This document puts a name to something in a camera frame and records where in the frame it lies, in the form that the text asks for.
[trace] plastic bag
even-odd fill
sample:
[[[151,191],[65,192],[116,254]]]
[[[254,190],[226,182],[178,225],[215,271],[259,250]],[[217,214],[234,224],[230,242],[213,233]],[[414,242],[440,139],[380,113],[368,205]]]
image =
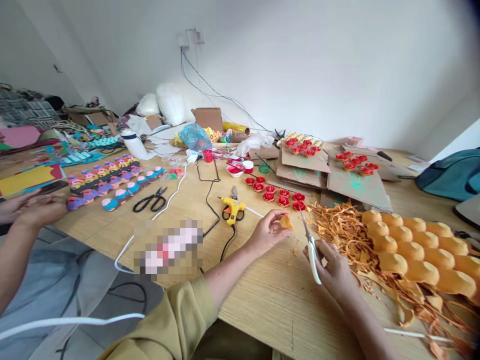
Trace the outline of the plastic bag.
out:
[[[185,121],[184,99],[172,83],[161,83],[156,88],[156,101],[165,121],[171,126]]]
[[[136,106],[136,113],[141,117],[160,114],[159,103],[155,94],[148,93],[141,98],[140,102]]]
[[[270,135],[262,134],[260,131],[250,135],[246,140],[243,140],[236,148],[235,155],[244,158],[250,149],[260,149],[260,147],[269,146],[274,142],[274,138]]]
[[[196,152],[212,147],[209,135],[196,122],[185,126],[178,133],[178,136],[189,149]]]

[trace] white plastic bag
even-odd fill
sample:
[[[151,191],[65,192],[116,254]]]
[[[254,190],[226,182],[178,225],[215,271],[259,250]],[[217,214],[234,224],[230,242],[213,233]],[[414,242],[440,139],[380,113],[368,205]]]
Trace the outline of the white plastic bag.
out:
[[[177,126],[185,120],[184,99],[172,83],[161,83],[156,88],[156,100],[165,121]]]
[[[250,135],[246,140],[243,140],[236,148],[235,155],[239,158],[244,158],[250,149],[260,149],[260,147],[269,146],[274,142],[274,138],[270,135],[262,134],[260,131]]]
[[[141,117],[160,114],[159,103],[155,94],[149,92],[142,97],[136,106],[136,113]]]

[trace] scissors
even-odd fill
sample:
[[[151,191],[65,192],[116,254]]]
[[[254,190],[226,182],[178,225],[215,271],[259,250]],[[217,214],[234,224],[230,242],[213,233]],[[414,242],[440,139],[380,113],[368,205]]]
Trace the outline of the scissors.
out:
[[[311,268],[311,273],[313,274],[313,278],[315,279],[315,282],[318,285],[322,285],[322,282],[320,281],[319,273],[317,272],[317,266],[315,264],[315,259],[319,258],[319,253],[317,251],[317,247],[315,246],[315,240],[310,234],[309,228],[307,227],[307,223],[305,222],[304,219],[304,213],[302,210],[300,210],[300,215],[301,219],[303,221],[303,225],[305,226],[305,236],[306,239],[308,240],[308,258],[310,259],[310,268]]]
[[[134,213],[139,213],[139,212],[141,212],[143,209],[145,209],[145,208],[150,204],[150,202],[152,201],[152,199],[156,199],[156,200],[155,200],[155,201],[153,202],[153,204],[151,205],[150,210],[151,210],[152,212],[154,212],[154,213],[157,212],[157,211],[159,211],[159,210],[162,210],[162,208],[165,206],[165,202],[166,202],[166,200],[165,200],[165,198],[162,196],[162,194],[163,194],[164,192],[166,192],[167,189],[168,189],[168,187],[166,187],[166,188],[162,188],[162,187],[161,187],[161,188],[159,188],[159,189],[156,191],[156,193],[154,193],[154,194],[152,194],[152,195],[150,195],[150,196],[147,196],[146,198],[144,198],[144,199],[140,200],[139,202],[137,202],[137,203],[135,204],[135,206],[133,207],[133,212],[134,212]]]

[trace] white-handled scissors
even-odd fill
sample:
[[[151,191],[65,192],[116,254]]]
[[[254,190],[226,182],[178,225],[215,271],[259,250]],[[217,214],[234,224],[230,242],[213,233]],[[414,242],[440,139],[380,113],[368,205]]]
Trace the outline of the white-handled scissors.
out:
[[[317,247],[315,246],[315,240],[310,234],[310,231],[309,231],[309,228],[307,227],[307,223],[305,222],[304,213],[302,212],[302,210],[300,210],[300,215],[301,215],[301,219],[303,220],[303,225],[305,226],[306,239],[308,240],[308,244],[307,244],[308,259],[310,260],[311,273],[313,274],[313,278],[315,279],[315,282],[318,285],[322,285],[322,282],[320,281],[319,273],[317,272],[317,265],[315,264],[315,259],[318,259],[318,261],[320,261],[319,253],[317,251]]]

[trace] red cup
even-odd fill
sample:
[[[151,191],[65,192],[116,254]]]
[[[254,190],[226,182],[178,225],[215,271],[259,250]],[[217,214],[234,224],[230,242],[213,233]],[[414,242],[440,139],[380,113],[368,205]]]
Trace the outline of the red cup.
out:
[[[203,158],[205,159],[206,163],[211,163],[214,159],[214,156],[212,154],[212,150],[210,150],[210,149],[203,150]]]

